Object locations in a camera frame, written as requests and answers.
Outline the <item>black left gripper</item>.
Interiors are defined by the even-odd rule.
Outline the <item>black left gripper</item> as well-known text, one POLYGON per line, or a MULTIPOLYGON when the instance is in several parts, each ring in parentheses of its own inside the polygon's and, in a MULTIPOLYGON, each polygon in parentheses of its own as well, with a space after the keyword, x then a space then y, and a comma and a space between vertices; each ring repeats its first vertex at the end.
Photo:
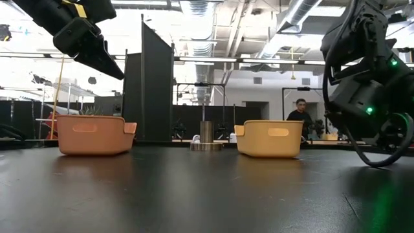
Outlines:
POLYGON ((63 54, 108 76, 123 80, 124 72, 107 51, 100 29, 83 17, 75 17, 53 37, 54 46, 63 54))

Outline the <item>yellow plastic bin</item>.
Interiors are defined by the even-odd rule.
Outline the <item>yellow plastic bin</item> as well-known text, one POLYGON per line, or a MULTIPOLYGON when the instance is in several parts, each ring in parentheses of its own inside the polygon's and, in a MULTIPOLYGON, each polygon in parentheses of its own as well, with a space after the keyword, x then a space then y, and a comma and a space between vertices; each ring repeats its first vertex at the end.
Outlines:
POLYGON ((235 125, 239 153, 257 158, 293 158, 300 154, 302 121, 247 120, 235 125))

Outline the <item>metal shelf rack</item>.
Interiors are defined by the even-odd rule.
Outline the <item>metal shelf rack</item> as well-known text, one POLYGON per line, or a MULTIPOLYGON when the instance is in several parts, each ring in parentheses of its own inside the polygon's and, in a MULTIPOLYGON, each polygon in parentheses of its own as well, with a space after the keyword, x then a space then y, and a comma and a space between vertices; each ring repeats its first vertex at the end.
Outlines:
POLYGON ((83 108, 85 91, 73 83, 45 82, 40 91, 40 99, 34 104, 34 121, 37 139, 56 139, 58 134, 57 115, 79 115, 83 108))

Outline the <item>potted succulent plant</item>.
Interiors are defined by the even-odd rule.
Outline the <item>potted succulent plant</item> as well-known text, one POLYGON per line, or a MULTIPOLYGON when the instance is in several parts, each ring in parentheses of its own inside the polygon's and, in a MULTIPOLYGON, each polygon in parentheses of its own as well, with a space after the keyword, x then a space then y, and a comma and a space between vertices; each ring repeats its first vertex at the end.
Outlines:
POLYGON ((96 106, 85 106, 84 108, 79 110, 79 115, 101 116, 103 114, 103 111, 96 106))

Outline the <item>black partition panel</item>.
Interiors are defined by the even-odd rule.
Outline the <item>black partition panel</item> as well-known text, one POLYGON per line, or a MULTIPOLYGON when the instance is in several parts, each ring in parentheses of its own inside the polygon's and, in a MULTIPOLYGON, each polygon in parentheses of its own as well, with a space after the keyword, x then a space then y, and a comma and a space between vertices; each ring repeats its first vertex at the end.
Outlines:
POLYGON ((171 141, 173 47, 141 21, 141 52, 125 58, 122 117, 137 124, 136 139, 171 141))

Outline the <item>orange plastic bin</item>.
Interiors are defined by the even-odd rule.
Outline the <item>orange plastic bin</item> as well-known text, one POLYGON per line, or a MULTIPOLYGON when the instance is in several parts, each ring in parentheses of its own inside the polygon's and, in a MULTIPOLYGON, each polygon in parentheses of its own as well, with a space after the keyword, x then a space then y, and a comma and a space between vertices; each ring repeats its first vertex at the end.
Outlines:
POLYGON ((64 155, 116 155, 132 148, 137 123, 119 116, 58 115, 58 146, 64 155))

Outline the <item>person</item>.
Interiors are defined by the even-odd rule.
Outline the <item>person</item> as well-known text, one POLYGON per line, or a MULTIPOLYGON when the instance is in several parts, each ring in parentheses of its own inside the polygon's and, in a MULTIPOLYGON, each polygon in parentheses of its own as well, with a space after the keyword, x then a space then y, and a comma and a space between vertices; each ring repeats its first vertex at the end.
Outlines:
POLYGON ((287 120, 293 120, 293 121, 302 121, 303 127, 302 127, 302 133, 301 136, 304 139, 309 138, 309 129, 312 125, 313 121, 311 116, 306 112, 306 101, 303 98, 299 98, 296 100, 296 110, 293 110, 287 117, 287 120))

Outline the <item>fluorescent ceiling light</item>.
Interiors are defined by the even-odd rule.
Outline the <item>fluorescent ceiling light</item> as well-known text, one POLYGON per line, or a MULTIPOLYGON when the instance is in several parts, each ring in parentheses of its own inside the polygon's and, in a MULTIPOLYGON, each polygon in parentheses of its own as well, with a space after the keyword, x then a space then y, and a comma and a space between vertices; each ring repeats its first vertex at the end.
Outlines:
POLYGON ((241 63, 259 63, 259 64, 298 64, 298 60, 266 60, 243 58, 241 63))
POLYGON ((175 61, 190 61, 190 62, 219 62, 219 63, 235 63, 237 58, 216 58, 216 57, 174 57, 175 61))

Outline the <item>steel cylinder on brass base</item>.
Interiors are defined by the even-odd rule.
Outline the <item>steel cylinder on brass base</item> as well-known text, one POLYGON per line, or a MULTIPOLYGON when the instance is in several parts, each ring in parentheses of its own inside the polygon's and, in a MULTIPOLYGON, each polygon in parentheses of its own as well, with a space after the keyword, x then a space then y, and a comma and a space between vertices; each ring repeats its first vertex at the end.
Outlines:
POLYGON ((192 151, 220 151, 223 143, 214 142, 214 128, 212 121, 201 121, 200 132, 194 135, 190 142, 190 150, 192 151))

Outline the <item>black background rig frame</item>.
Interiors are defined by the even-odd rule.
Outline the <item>black background rig frame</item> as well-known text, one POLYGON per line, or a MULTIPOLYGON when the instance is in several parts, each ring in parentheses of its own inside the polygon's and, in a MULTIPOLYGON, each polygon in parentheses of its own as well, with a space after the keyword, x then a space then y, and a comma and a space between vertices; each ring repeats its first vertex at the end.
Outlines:
POLYGON ((222 88, 223 93, 223 104, 222 104, 222 108, 223 108, 223 119, 222 121, 225 121, 225 107, 226 107, 226 85, 223 83, 208 83, 208 82, 195 82, 195 83, 176 83, 176 88, 175 88, 175 105, 179 104, 179 98, 180 98, 180 94, 181 93, 185 93, 185 91, 179 91, 179 86, 180 85, 186 85, 186 86, 194 86, 194 87, 216 87, 219 86, 222 88))
POLYGON ((283 87, 281 90, 281 117, 287 119, 296 107, 296 100, 303 98, 307 103, 307 111, 313 120, 325 120, 322 88, 283 87))

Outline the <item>silver ventilation duct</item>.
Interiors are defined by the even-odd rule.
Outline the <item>silver ventilation duct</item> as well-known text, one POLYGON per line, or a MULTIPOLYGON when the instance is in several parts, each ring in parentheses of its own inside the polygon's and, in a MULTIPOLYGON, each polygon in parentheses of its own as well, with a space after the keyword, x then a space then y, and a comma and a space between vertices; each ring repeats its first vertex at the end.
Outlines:
POLYGON ((271 59, 291 36, 299 34, 303 22, 322 0, 290 0, 289 7, 276 15, 276 33, 269 39, 256 58, 271 59))
MULTIPOLYGON (((202 1, 191 1, 190 16, 195 23, 190 38, 195 42, 192 45, 192 56, 210 57, 213 54, 212 39, 215 4, 202 1)), ((196 83, 209 83, 210 68, 207 65, 195 65, 196 83)), ((210 103, 211 87, 195 87, 196 101, 199 105, 210 103)))

